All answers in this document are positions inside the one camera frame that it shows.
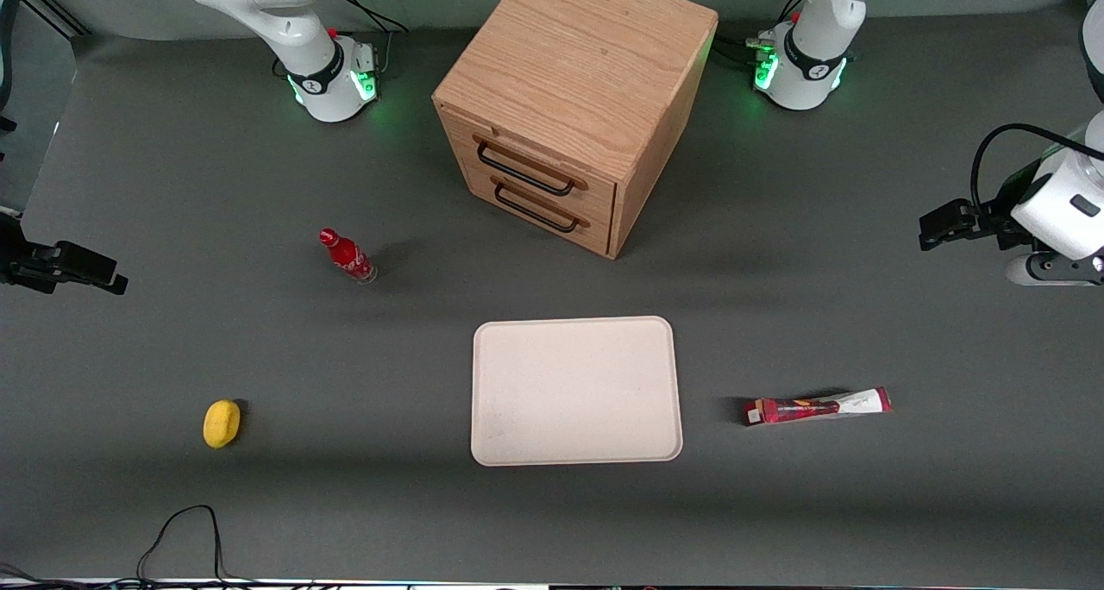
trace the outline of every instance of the red wrapper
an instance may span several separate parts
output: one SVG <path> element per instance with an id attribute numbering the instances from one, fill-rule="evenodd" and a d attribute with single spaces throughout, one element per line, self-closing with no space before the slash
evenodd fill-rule
<path id="1" fill-rule="evenodd" d="M 871 413 L 888 413 L 893 410 L 885 388 L 805 398 L 797 400 L 760 398 L 744 405 L 744 418 L 749 426 L 777 424 L 797 420 L 826 420 Z"/>

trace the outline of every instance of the black metal handle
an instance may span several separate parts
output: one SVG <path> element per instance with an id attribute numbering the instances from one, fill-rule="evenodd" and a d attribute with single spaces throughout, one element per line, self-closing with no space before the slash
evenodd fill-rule
<path id="1" fill-rule="evenodd" d="M 572 219 L 571 225 L 560 225 L 555 221 L 552 221 L 551 219 L 544 219 L 543 217 L 534 213 L 533 211 L 527 209 L 526 207 L 522 207 L 517 202 L 507 200 L 506 198 L 502 197 L 502 189 L 505 188 L 506 186 L 501 185 L 501 182 L 499 182 L 498 186 L 495 187 L 495 199 L 510 207 L 511 209 L 518 211 L 519 213 L 532 219 L 533 221 L 540 221 L 542 224 L 548 225 L 552 230 L 555 230 L 556 232 L 563 232 L 564 234 L 574 231 L 575 228 L 578 226 L 578 220 L 576 219 Z"/>
<path id="2" fill-rule="evenodd" d="M 488 157 L 487 155 L 484 155 L 486 150 L 487 150 L 487 143 L 480 141 L 479 149 L 476 150 L 476 156 L 479 157 L 479 160 L 482 161 L 484 165 L 488 165 L 502 173 L 512 176 L 513 178 L 517 178 L 518 180 L 524 182 L 526 185 L 532 185 L 533 187 L 540 189 L 541 191 L 544 191 L 545 193 L 552 193 L 558 198 L 563 198 L 567 193 L 571 193 L 571 190 L 575 188 L 574 180 L 569 180 L 567 186 L 564 187 L 563 189 L 556 189 L 555 187 L 550 187 L 548 185 L 544 185 L 540 180 L 537 180 L 535 178 L 529 175 L 521 173 L 520 171 L 511 168 L 510 166 L 498 162 L 495 159 Z"/>

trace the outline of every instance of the plastic tray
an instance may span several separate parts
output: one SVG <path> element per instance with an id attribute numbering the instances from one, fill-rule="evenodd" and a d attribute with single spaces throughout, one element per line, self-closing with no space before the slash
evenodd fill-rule
<path id="1" fill-rule="evenodd" d="M 474 346 L 471 455 L 479 464 L 670 461 L 682 451 L 666 319 L 486 323 Z"/>

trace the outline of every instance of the drawer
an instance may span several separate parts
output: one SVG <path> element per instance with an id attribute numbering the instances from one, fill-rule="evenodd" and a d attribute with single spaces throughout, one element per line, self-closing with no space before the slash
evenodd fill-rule
<path id="1" fill-rule="evenodd" d="M 471 192 L 530 223 L 563 236 L 594 253 L 606 255 L 609 245 L 609 215 L 601 220 L 569 211 L 554 202 L 521 189 L 514 182 L 461 161 Z"/>
<path id="2" fill-rule="evenodd" d="M 574 217 L 585 218 L 593 225 L 609 226 L 614 206 L 611 182 L 541 157 L 522 144 L 506 140 L 491 128 L 447 109 L 439 112 L 469 188 L 477 173 L 484 180 L 496 177 L 510 190 L 529 193 Z"/>

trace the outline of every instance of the wooden drawer cabinet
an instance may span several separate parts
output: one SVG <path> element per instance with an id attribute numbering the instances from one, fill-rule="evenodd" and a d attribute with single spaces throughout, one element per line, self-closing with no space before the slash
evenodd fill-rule
<path id="1" fill-rule="evenodd" d="M 715 29 L 684 0 L 502 0 L 433 95 L 468 188 L 617 257 Z"/>

